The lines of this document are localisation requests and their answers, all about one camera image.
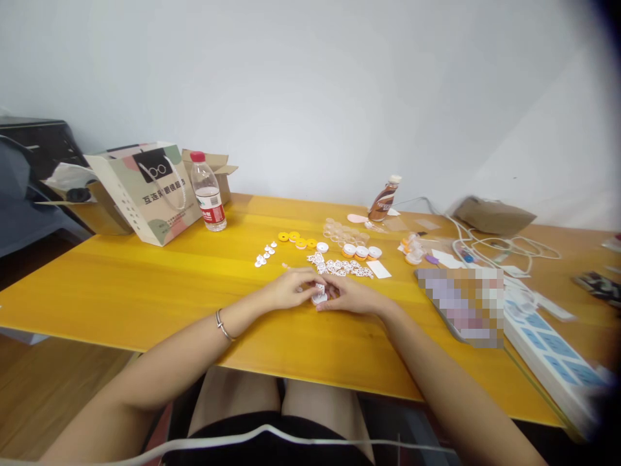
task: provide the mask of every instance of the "shopping bag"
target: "shopping bag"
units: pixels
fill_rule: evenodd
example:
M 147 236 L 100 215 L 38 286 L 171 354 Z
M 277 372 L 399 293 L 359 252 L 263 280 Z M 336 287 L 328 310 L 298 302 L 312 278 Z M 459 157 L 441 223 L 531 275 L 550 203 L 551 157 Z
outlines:
M 164 246 L 201 217 L 175 144 L 136 144 L 85 158 L 145 243 Z

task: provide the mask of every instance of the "black shorts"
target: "black shorts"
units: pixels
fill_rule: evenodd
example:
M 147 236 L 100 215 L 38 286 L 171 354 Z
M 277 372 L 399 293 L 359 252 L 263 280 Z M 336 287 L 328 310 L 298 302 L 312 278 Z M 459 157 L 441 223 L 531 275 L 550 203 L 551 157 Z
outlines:
M 303 417 L 283 416 L 275 411 L 262 411 L 229 417 L 209 424 L 190 438 L 221 437 L 246 434 L 264 424 L 301 438 L 340 439 L 343 437 L 327 427 Z M 262 432 L 254 439 L 235 445 L 169 452 L 167 465 L 235 465 L 262 463 L 269 465 L 364 465 L 369 458 L 354 445 L 298 445 Z

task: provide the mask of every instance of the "person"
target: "person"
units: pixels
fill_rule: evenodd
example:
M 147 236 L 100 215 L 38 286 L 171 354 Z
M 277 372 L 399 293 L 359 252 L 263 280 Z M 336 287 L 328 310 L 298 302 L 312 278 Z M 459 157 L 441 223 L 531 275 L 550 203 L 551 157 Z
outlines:
M 375 314 L 460 458 L 477 465 L 537 465 L 543 458 L 485 391 L 399 307 L 350 278 L 289 269 L 240 301 L 170 336 L 121 371 L 69 423 L 41 458 L 93 463 L 140 453 L 155 413 L 206 373 L 189 437 L 243 434 L 271 424 L 306 438 L 368 439 L 354 392 L 288 380 L 281 405 L 275 378 L 214 363 L 261 315 L 294 308 L 321 293 L 317 311 Z M 302 285 L 309 286 L 300 292 Z M 261 458 L 266 463 L 374 463 L 369 444 L 297 445 L 263 432 L 252 441 L 179 452 L 172 463 L 224 463 Z

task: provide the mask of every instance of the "white wall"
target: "white wall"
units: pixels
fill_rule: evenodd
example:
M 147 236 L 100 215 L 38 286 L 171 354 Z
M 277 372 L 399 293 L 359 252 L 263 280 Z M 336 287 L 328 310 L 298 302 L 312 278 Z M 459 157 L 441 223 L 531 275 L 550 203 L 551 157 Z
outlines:
M 0 107 L 229 153 L 238 192 L 365 205 L 398 173 L 397 202 L 620 229 L 615 59 L 569 4 L 0 0 Z

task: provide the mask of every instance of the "bag handle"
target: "bag handle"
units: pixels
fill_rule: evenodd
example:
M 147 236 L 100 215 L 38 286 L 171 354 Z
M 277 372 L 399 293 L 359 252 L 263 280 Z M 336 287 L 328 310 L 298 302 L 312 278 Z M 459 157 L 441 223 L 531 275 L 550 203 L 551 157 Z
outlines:
M 173 203 L 170 201 L 170 199 L 168 199 L 168 196 L 166 195 L 166 191 L 164 191 L 162 189 L 162 187 L 160 186 L 160 184 L 157 182 L 157 180 L 155 179 L 155 177 L 153 175 L 151 175 L 151 172 L 149 170 L 147 170 L 145 168 L 145 166 L 141 163 L 138 163 L 138 166 L 140 168 L 142 168 L 150 177 L 151 180 L 153 180 L 153 182 L 155 183 L 155 186 L 157 186 L 157 188 L 161 191 L 164 192 L 164 200 L 166 201 L 166 203 L 173 209 L 175 210 L 184 210 L 186 207 L 186 185 L 183 184 L 183 180 L 181 179 L 181 177 L 179 176 L 179 172 L 177 171 L 177 168 L 175 167 L 175 165 L 170 161 L 170 159 L 167 156 L 164 156 L 164 158 L 168 161 L 168 164 L 170 165 L 170 168 L 173 169 L 173 172 L 175 172 L 175 175 L 177 175 L 177 179 L 179 180 L 179 184 L 181 185 L 181 193 L 183 194 L 183 205 L 181 207 L 177 207 L 174 206 Z

